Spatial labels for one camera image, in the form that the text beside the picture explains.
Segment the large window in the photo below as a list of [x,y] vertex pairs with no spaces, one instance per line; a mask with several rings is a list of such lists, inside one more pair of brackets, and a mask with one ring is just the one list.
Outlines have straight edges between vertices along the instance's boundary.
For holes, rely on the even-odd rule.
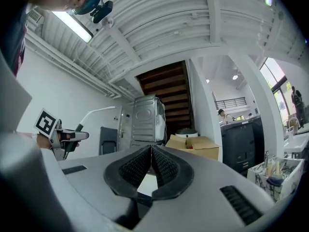
[[273,58],[268,58],[265,61],[261,73],[275,96],[282,122],[285,124],[289,119],[289,115],[296,112],[291,99],[292,85]]

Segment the metal balcony railing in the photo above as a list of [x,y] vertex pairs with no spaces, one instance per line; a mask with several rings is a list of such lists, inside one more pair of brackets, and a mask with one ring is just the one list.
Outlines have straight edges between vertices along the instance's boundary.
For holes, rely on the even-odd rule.
[[215,101],[215,104],[217,109],[225,109],[247,105],[245,97],[225,101]]

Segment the air vent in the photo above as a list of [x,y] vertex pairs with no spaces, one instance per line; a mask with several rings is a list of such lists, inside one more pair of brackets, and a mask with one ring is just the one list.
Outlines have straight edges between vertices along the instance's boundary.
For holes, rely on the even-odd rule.
[[221,188],[220,191],[246,225],[258,220],[262,215],[234,186]]
[[29,17],[32,18],[36,23],[38,23],[42,15],[35,10],[31,10],[29,13]]

